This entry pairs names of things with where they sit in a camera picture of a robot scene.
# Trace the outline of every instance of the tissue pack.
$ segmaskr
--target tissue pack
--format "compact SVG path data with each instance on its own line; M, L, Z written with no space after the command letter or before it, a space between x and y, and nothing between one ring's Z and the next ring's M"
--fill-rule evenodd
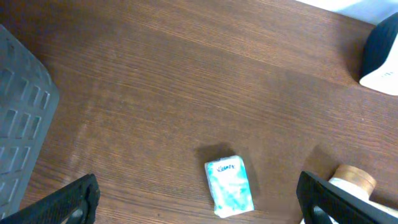
M205 164L215 214L221 218L254 210L243 160L239 156Z

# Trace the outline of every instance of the jar lid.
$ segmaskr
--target jar lid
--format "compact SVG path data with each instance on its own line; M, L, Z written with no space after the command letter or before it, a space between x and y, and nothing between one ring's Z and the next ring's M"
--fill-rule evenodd
M376 187L376 180L367 172L349 165L340 165L333 177L346 180L352 184L357 185L369 195L372 194Z

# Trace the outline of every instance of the wood grain surface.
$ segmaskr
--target wood grain surface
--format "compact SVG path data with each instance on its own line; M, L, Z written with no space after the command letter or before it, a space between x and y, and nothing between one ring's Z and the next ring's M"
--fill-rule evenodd
M21 207L94 173L99 224L298 223L301 170L339 164L398 207L398 99L358 84L372 25L293 0L1 4L60 90ZM204 163L232 154L256 211L223 220Z

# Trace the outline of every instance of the blue floral packaging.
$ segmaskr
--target blue floral packaging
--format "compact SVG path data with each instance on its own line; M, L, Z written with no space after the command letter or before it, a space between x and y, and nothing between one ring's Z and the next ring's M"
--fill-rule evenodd
M243 160L239 156L205 164L214 213L221 218L254 210Z

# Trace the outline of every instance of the plastic basket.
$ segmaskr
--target plastic basket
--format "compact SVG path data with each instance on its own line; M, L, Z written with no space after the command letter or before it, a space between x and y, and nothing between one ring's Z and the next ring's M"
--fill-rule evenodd
M19 210L58 101L47 69L0 25L0 219Z

